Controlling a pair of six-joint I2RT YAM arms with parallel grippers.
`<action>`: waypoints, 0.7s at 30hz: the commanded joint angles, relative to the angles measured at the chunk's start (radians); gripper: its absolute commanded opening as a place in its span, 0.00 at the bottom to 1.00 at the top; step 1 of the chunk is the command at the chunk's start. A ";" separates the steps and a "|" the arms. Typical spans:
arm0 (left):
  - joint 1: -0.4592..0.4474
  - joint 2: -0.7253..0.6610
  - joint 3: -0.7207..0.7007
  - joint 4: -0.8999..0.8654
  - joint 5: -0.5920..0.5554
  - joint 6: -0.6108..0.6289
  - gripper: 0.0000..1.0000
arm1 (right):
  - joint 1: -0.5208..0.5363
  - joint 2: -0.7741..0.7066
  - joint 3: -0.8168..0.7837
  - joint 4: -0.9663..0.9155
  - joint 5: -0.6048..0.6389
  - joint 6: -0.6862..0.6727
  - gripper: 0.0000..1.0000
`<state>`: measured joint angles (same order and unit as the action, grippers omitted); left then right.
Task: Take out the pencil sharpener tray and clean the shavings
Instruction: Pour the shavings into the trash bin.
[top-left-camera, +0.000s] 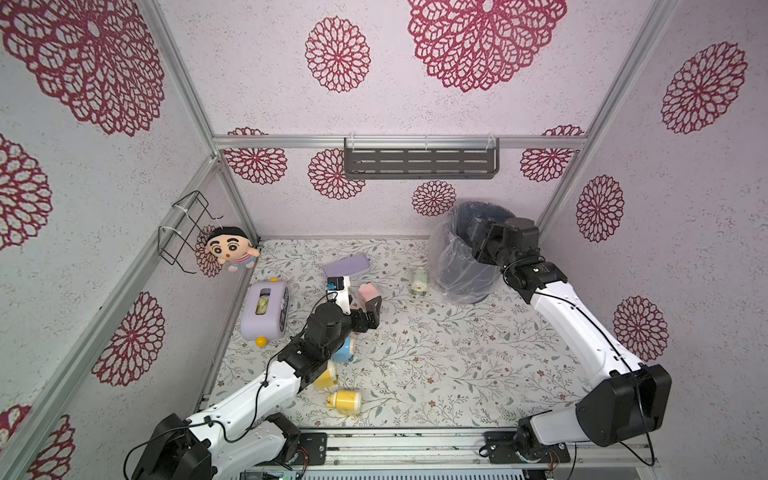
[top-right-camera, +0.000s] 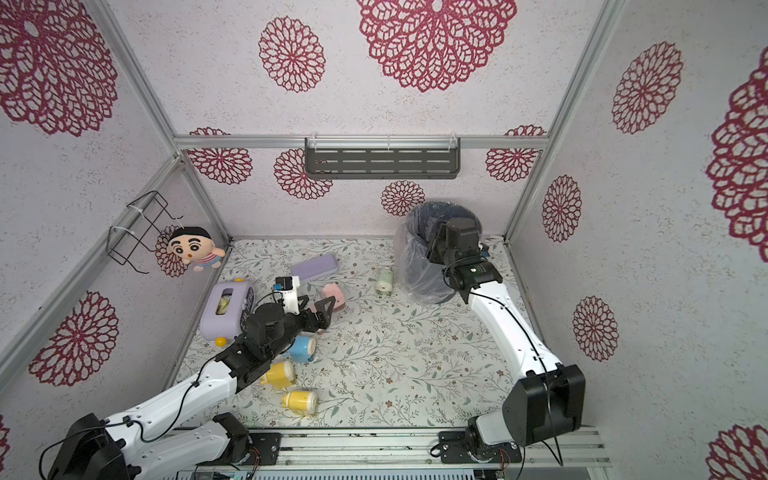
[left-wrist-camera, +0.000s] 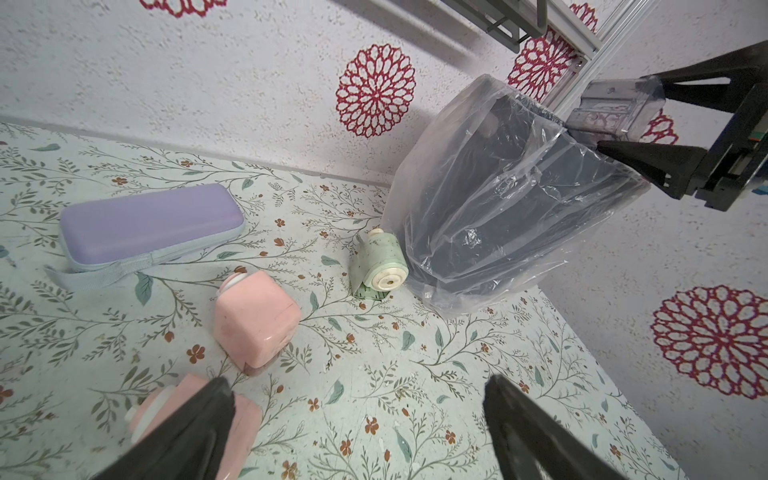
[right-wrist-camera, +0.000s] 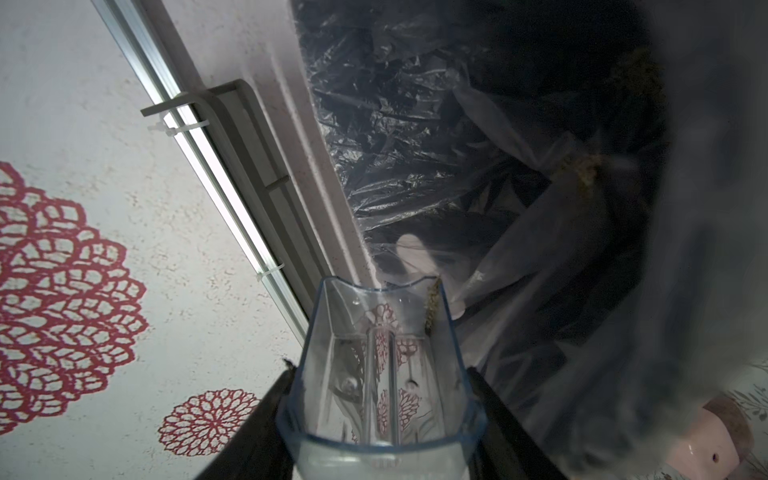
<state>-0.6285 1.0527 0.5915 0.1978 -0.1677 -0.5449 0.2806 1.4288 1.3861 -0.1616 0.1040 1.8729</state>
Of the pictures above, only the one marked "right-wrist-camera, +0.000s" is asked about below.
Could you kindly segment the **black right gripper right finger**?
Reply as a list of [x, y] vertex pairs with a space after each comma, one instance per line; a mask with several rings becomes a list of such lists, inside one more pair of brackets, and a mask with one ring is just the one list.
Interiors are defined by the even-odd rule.
[[487, 416], [485, 433], [468, 462], [469, 478], [566, 480], [483, 376], [474, 367], [467, 373]]

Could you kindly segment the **pink pencil sharpener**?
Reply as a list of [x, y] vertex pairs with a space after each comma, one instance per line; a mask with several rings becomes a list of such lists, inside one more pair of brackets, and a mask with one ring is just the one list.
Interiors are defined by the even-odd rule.
[[745, 414], [733, 399], [719, 395], [699, 409], [665, 464], [687, 479], [722, 480], [736, 471], [753, 447]]

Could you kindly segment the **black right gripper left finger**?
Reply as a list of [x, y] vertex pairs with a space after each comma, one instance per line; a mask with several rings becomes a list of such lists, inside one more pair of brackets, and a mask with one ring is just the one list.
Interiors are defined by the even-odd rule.
[[195, 477], [196, 480], [293, 478], [294, 462], [279, 433], [277, 416], [297, 368], [287, 359], [283, 362], [282, 374], [223, 450]]

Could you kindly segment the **clear sharpener shavings tray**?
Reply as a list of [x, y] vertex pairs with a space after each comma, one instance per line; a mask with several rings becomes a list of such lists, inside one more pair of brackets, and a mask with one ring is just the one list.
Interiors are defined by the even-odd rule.
[[442, 281], [325, 278], [277, 425], [303, 479], [464, 479], [486, 425]]

